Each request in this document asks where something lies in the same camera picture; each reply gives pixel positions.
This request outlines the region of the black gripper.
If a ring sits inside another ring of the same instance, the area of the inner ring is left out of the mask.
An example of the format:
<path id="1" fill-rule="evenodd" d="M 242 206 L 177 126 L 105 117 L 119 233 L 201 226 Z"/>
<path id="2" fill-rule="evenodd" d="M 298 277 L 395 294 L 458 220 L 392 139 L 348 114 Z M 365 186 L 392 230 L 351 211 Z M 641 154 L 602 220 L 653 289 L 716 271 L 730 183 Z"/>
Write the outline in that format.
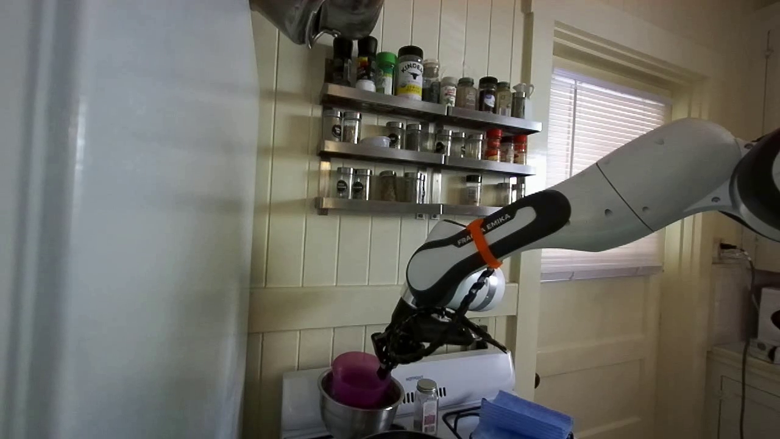
<path id="1" fill-rule="evenodd" d="M 496 345 L 504 352 L 504 344 L 463 313 L 424 314 L 406 299 L 395 304 L 390 325 L 370 334 L 370 342 L 379 358 L 379 377 L 390 377 L 398 365 L 417 363 L 443 344 L 462 349 Z"/>

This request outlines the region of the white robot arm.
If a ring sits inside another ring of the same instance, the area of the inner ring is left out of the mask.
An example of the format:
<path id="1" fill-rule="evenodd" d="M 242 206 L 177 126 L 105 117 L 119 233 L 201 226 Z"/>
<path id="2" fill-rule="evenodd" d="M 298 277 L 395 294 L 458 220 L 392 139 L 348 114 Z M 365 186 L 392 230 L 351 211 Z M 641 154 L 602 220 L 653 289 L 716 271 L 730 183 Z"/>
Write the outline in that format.
<path id="1" fill-rule="evenodd" d="M 470 314 L 496 303 L 487 281 L 515 252 L 606 252 L 709 209 L 780 238 L 780 131 L 741 141 L 714 121 L 677 119 L 487 216 L 442 222 L 409 256 L 390 325 L 374 334 L 380 367 L 443 344 L 485 344 Z"/>

